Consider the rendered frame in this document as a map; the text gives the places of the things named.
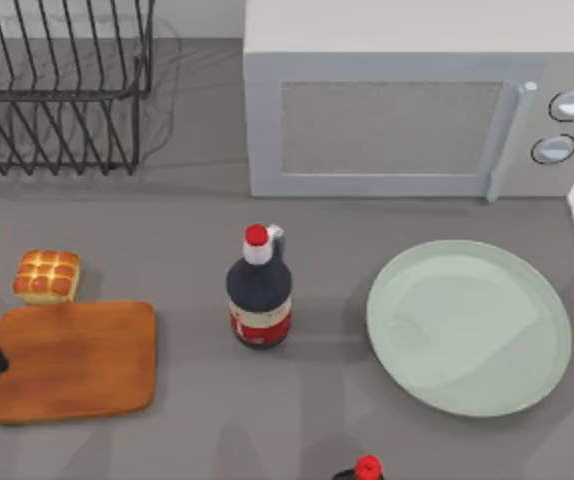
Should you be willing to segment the microwave oven door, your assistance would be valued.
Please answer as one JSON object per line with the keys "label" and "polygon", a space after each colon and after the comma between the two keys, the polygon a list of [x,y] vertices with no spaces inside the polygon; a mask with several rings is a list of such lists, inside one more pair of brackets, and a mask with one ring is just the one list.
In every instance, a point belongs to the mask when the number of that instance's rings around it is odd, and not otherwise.
{"label": "microwave oven door", "polygon": [[251,192],[483,197],[518,88],[542,71],[509,54],[246,54]]}

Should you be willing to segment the pale green plate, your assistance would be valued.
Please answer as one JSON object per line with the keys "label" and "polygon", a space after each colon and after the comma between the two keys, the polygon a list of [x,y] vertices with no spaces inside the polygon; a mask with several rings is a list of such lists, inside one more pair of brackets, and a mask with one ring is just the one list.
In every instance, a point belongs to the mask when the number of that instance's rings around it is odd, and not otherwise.
{"label": "pale green plate", "polygon": [[395,256],[366,304],[373,351],[418,401],[492,418],[524,411],[562,381],[569,315],[531,264],[496,246],[436,240]]}

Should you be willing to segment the pale microwave oven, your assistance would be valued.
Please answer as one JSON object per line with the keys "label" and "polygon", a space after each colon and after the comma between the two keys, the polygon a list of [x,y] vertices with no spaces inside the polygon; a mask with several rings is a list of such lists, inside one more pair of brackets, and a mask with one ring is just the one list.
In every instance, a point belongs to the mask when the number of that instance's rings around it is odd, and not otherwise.
{"label": "pale microwave oven", "polygon": [[574,89],[574,0],[247,0],[249,53],[509,54],[543,71],[500,198],[564,197],[574,185],[574,154],[554,165],[533,161],[540,139],[568,134],[548,107]]}

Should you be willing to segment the dark bottle with red cap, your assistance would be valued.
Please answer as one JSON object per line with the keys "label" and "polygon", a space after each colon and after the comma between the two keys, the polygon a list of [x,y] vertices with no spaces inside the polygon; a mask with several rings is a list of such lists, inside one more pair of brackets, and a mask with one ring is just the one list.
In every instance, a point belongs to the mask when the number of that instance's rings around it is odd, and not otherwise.
{"label": "dark bottle with red cap", "polygon": [[362,455],[353,467],[335,473],[331,480],[385,480],[385,478],[380,460],[374,455]]}

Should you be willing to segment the golden bread loaf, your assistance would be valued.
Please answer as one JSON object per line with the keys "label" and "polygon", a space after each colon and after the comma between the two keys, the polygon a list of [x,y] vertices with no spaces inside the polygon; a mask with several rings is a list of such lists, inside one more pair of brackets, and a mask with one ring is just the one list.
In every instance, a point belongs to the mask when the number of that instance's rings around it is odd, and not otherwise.
{"label": "golden bread loaf", "polygon": [[80,258],[74,252],[30,250],[19,261],[12,291],[25,305],[71,303],[80,272]]}

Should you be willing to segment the wooden cutting board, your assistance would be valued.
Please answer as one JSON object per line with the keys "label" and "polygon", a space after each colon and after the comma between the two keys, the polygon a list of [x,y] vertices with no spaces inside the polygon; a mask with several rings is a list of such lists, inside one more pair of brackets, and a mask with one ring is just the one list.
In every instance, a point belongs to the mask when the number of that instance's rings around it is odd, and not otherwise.
{"label": "wooden cutting board", "polygon": [[156,316],[141,301],[19,307],[0,318],[0,424],[87,419],[148,407]]}

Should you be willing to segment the small microwave knob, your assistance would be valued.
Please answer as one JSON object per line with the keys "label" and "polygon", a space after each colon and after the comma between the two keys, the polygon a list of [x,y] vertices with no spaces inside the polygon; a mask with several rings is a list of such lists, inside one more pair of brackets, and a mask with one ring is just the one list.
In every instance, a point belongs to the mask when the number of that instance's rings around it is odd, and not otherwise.
{"label": "small microwave knob", "polygon": [[554,165],[568,160],[574,154],[574,137],[561,134],[538,140],[531,149],[534,162]]}

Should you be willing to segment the large microwave knob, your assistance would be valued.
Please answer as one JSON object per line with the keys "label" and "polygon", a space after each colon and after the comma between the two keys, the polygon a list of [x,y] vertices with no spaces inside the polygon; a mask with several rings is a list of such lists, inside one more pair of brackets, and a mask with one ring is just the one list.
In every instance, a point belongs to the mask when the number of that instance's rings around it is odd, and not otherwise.
{"label": "large microwave knob", "polygon": [[557,122],[574,122],[574,89],[556,94],[549,103],[548,112]]}

